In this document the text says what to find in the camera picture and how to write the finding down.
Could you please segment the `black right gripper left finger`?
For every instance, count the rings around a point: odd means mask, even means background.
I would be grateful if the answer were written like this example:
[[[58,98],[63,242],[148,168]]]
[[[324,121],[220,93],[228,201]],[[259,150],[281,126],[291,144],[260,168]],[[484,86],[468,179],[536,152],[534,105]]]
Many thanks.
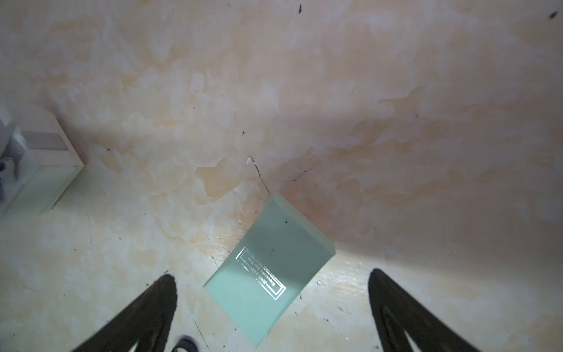
[[[177,308],[177,286],[165,274],[76,351],[164,351]]]

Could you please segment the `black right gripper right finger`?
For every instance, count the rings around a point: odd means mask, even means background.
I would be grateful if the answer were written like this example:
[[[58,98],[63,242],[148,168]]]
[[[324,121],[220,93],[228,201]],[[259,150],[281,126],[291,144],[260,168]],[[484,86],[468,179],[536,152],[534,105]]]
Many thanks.
[[[385,272],[369,276],[369,303],[384,351],[476,351]]]

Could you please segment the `mint green box lid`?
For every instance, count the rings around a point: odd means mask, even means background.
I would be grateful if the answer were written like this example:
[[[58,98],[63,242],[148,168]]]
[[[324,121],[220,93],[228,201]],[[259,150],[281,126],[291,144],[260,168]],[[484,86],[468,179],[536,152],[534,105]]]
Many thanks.
[[[335,254],[330,238],[274,194],[204,288],[259,346]]]

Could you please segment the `white lift-off box base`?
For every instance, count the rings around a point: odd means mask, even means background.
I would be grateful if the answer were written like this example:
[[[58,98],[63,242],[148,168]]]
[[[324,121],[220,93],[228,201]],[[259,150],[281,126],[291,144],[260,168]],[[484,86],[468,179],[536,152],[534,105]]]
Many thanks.
[[[84,168],[56,117],[36,104],[1,102],[1,221],[51,209]]]

